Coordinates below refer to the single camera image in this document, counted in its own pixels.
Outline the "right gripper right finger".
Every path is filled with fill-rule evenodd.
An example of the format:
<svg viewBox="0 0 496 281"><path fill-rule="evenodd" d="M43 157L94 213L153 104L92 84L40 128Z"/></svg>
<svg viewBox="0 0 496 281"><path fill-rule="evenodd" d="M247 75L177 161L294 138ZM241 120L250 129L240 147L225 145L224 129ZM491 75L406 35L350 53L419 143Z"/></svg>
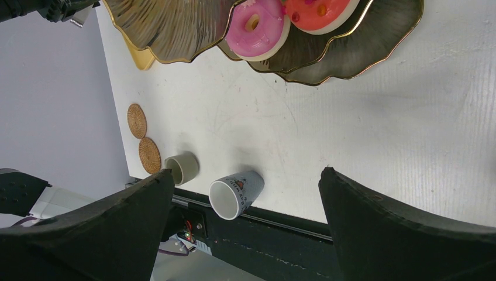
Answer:
<svg viewBox="0 0 496 281"><path fill-rule="evenodd" d="M345 280L495 279L495 228L420 210L332 167L319 191Z"/></svg>

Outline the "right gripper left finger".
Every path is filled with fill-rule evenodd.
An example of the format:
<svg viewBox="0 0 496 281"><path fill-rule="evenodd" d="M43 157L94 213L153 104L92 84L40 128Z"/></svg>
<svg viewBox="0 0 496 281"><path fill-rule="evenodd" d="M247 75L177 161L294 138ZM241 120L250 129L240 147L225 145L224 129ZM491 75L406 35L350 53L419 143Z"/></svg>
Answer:
<svg viewBox="0 0 496 281"><path fill-rule="evenodd" d="M164 169L29 227L1 229L2 280L150 280L174 193Z"/></svg>

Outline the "pink frosted donut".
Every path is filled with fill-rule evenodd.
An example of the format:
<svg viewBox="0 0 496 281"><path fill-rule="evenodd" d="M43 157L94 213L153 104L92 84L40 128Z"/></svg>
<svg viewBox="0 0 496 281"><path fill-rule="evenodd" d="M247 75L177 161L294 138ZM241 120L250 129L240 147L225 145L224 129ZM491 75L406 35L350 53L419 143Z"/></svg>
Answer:
<svg viewBox="0 0 496 281"><path fill-rule="evenodd" d="M281 49L290 26L281 1L244 1L233 10L225 41L242 60L263 61Z"/></svg>

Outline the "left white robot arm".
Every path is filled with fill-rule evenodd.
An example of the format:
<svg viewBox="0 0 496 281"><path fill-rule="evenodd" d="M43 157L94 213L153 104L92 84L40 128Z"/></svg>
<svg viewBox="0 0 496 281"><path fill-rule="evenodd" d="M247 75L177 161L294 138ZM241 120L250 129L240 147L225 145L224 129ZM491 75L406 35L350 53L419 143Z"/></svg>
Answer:
<svg viewBox="0 0 496 281"><path fill-rule="evenodd" d="M97 0L3 0L1 22L38 12L49 22L69 20L81 28L92 9L98 6L100 2ZM1 213L22 218L14 225L55 217L94 201L16 169L1 169Z"/></svg>

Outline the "red strawberry donut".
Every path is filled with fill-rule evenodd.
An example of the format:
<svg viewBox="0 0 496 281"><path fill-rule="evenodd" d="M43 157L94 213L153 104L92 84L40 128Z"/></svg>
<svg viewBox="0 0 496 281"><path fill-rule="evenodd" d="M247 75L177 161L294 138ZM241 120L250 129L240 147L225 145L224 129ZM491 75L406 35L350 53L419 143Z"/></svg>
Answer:
<svg viewBox="0 0 496 281"><path fill-rule="evenodd" d="M345 23L359 5L359 0L287 0L283 11L299 30L323 35Z"/></svg>

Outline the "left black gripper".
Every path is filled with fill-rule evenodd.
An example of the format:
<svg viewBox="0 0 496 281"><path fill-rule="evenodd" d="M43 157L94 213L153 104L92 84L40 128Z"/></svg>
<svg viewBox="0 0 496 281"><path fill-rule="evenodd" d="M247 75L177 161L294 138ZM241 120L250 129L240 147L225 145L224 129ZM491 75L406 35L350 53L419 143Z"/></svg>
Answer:
<svg viewBox="0 0 496 281"><path fill-rule="evenodd" d="M1 22L38 12L50 22L65 22L100 6L97 0L1 0Z"/></svg>

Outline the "pink handled metal tongs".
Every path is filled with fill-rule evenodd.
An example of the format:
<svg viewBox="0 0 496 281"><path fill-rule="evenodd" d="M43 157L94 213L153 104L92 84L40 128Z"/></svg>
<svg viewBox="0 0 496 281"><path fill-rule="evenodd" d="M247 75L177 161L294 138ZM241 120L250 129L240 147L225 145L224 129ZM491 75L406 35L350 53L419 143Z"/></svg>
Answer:
<svg viewBox="0 0 496 281"><path fill-rule="evenodd" d="M76 12L73 17L70 19L70 22L79 28L84 26L87 18L89 17L90 12L92 11L92 6L88 6L78 12Z"/></svg>

